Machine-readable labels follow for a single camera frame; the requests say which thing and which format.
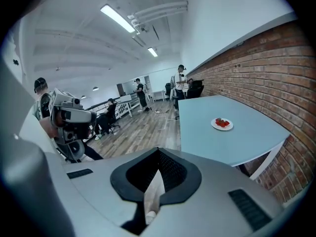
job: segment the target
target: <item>white plate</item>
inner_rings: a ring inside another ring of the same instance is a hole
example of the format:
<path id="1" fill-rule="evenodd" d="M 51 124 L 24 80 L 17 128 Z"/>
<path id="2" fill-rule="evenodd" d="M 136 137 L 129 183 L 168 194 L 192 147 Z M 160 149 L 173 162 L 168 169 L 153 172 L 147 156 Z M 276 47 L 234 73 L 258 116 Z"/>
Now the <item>white plate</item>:
<path id="1" fill-rule="evenodd" d="M 216 124 L 216 118 L 215 119 L 213 119 L 212 121 L 211 121 L 211 125 L 214 127 L 214 128 L 216 128 L 216 129 L 218 129 L 218 130 L 221 130 L 221 131 L 228 131 L 228 130 L 230 130 L 230 129 L 232 129 L 233 128 L 233 126 L 234 126 L 234 124 L 233 124 L 233 122 L 231 122 L 229 119 L 227 119 L 227 118 L 221 118 L 223 121 L 228 121 L 230 124 L 228 125 L 228 126 L 225 126 L 225 127 L 221 127 L 221 126 L 219 126 L 219 125 L 217 125 Z"/>

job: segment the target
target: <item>desk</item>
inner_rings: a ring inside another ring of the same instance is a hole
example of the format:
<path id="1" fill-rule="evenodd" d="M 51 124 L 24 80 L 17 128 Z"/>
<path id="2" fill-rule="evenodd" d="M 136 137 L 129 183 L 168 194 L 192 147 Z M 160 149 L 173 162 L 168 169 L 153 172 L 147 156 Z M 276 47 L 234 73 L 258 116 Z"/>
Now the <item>desk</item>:
<path id="1" fill-rule="evenodd" d="M 155 93 L 161 93 L 162 100 L 164 101 L 164 99 L 165 99 L 165 97 L 164 97 L 164 90 L 159 90 L 159 91 L 152 92 L 153 101 L 156 101 Z"/>
<path id="2" fill-rule="evenodd" d="M 131 103 L 131 102 L 132 102 L 131 100 L 118 102 L 118 103 L 117 103 L 117 106 L 119 106 L 119 105 L 126 105 L 130 117 L 133 117 L 132 112 L 131 112 L 131 109 L 130 109 L 130 106 L 129 106 L 129 103 Z"/>
<path id="3" fill-rule="evenodd" d="M 179 101 L 181 150 L 237 166 L 268 152 L 250 177 L 257 178 L 279 152 L 289 132 L 261 112 L 221 95 Z M 229 131 L 212 127 L 215 118 L 233 122 Z"/>

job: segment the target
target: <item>wooden floor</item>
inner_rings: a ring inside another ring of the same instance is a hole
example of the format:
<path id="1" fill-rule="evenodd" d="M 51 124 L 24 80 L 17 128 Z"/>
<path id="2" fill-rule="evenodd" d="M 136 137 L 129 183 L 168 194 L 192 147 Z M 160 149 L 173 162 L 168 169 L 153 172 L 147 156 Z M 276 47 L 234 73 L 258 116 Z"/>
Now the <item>wooden floor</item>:
<path id="1" fill-rule="evenodd" d="M 149 113 L 132 111 L 133 117 L 125 115 L 118 119 L 120 128 L 115 127 L 114 134 L 105 134 L 100 140 L 91 139 L 87 144 L 103 158 L 129 154 L 141 149 L 164 147 L 181 150 L 180 122 L 175 120 L 175 112 L 171 101 L 156 101 L 149 105 Z"/>

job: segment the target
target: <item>table leg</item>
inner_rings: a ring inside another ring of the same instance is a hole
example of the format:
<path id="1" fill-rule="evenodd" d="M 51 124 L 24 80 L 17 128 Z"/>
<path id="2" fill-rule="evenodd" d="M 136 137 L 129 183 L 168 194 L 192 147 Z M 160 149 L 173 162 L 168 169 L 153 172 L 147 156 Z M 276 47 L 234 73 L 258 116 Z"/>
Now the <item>table leg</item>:
<path id="1" fill-rule="evenodd" d="M 121 118 L 121 115 L 120 115 L 120 113 L 119 113 L 119 109 L 118 109 L 118 116 L 119 116 L 119 118 Z"/>
<path id="2" fill-rule="evenodd" d="M 129 112 L 130 117 L 133 117 L 132 112 L 130 111 L 129 104 L 127 103 L 126 105 L 127 105 L 127 109 L 128 109 L 128 112 Z"/>
<path id="3" fill-rule="evenodd" d="M 250 179 L 255 180 L 273 161 L 273 159 L 276 157 L 278 152 L 280 151 L 283 143 L 285 141 L 283 140 L 280 144 L 276 145 L 268 154 L 266 159 L 263 161 L 263 163 L 258 167 L 258 169 L 251 175 Z"/>

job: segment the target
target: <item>black cap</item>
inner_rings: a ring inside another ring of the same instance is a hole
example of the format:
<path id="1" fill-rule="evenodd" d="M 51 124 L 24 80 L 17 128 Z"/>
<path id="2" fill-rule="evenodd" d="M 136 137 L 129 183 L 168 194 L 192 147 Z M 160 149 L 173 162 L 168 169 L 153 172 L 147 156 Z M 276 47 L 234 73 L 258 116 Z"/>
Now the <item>black cap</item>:
<path id="1" fill-rule="evenodd" d="M 43 77 L 38 78 L 37 80 L 35 80 L 34 82 L 34 91 L 40 87 L 46 84 L 46 80 Z"/>

